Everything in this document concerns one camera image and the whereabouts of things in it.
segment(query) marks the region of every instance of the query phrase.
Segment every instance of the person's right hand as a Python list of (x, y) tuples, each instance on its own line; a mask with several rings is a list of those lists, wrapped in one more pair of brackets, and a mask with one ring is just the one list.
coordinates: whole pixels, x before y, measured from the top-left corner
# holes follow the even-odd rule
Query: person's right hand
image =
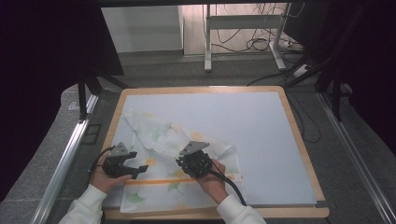
[[(225, 173), (225, 165), (217, 160), (213, 160), (212, 170), (215, 172), (221, 171)], [(228, 193), (225, 190), (225, 183), (223, 180), (211, 174), (204, 175), (198, 179), (195, 179), (201, 186), (201, 189), (208, 194), (217, 204), (220, 204), (225, 198), (227, 198)]]

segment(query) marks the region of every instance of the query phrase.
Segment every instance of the hand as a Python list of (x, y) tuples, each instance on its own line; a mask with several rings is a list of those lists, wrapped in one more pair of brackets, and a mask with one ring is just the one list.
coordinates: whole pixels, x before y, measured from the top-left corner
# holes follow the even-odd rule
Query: hand
[[(212, 170), (215, 172), (219, 172), (216, 167), (224, 174), (225, 173), (225, 165), (220, 163), (217, 160), (213, 160)], [(225, 198), (227, 198), (228, 193), (225, 190), (225, 183), (223, 180), (219, 179), (216, 176), (211, 174), (204, 175), (198, 179), (196, 179), (198, 184), (201, 186), (201, 189), (208, 194), (217, 204), (220, 204)]]
[(102, 158), (99, 160), (98, 165), (93, 171), (91, 178), (91, 185), (101, 190), (104, 193), (109, 193), (116, 185), (119, 183), (125, 182), (132, 178), (132, 175), (123, 175), (118, 178), (110, 178), (107, 176), (105, 171), (102, 169), (102, 165), (105, 162), (107, 157), (107, 153), (105, 153)]

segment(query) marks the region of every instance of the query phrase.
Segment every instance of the aluminum rail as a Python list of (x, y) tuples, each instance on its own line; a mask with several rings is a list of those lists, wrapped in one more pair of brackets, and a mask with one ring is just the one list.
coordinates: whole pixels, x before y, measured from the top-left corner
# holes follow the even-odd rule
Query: aluminum rail
[(356, 171), (361, 177), (361, 181), (369, 192), (373, 202), (375, 203), (376, 208), (380, 216), (384, 219), (384, 222), (387, 224), (396, 224), (396, 216), (393, 212), (392, 207), (389, 204), (387, 197), (385, 196), (382, 189), (376, 183), (373, 175), (371, 174), (369, 168), (364, 163), (364, 160), (361, 157), (358, 149), (355, 147), (352, 139), (349, 137), (347, 130), (345, 129), (342, 122), (339, 122), (335, 115), (332, 113), (332, 104), (329, 101), (326, 93), (318, 93), (318, 98), (321, 101), (323, 107), (326, 110), (326, 113), (337, 131), (349, 158), (351, 159), (353, 165), (355, 166)]
[(92, 95), (87, 103), (87, 112), (88, 116), (85, 120), (78, 123), (75, 130), (72, 133), (72, 136), (64, 150), (64, 154), (61, 157), (61, 160), (56, 167), (56, 170), (49, 182), (49, 185), (44, 192), (44, 195), (35, 210), (35, 214), (32, 218), (31, 223), (45, 223), (50, 214), (50, 210), (52, 209), (53, 204), (58, 196), (58, 193), (64, 183), (64, 179), (67, 175), (67, 172), (70, 168), (70, 165), (76, 155), (78, 145), (81, 141), (81, 138), (87, 128), (88, 122), (90, 120), (92, 111), (97, 103), (98, 97)]

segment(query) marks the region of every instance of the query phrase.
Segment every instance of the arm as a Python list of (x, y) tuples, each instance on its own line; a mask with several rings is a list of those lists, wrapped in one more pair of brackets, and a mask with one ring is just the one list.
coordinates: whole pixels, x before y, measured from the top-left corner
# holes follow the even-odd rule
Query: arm
[(118, 178), (109, 178), (103, 171), (101, 165), (106, 156), (99, 160), (98, 166), (94, 170), (91, 183), (85, 192), (78, 199), (74, 200), (60, 223), (100, 223), (102, 218), (102, 202), (107, 194), (119, 183), (132, 178), (131, 175), (124, 175)]
[[(212, 160), (212, 170), (223, 174), (225, 166)], [(264, 219), (250, 206), (242, 205), (233, 195), (228, 195), (224, 181), (213, 175), (205, 175), (196, 180), (202, 190), (208, 194), (219, 206), (219, 214), (227, 224), (265, 224)]]

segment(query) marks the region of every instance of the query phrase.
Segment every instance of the white sleeve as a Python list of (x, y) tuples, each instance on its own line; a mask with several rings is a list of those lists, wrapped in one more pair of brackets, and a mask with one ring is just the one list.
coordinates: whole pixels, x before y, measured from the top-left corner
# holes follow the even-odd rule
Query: white sleeve
[(102, 201), (107, 194), (96, 187), (89, 185), (78, 199), (74, 200), (67, 214), (59, 223), (100, 223), (102, 217)]
[(259, 213), (242, 205), (232, 194), (219, 204), (217, 210), (226, 224), (265, 224)]

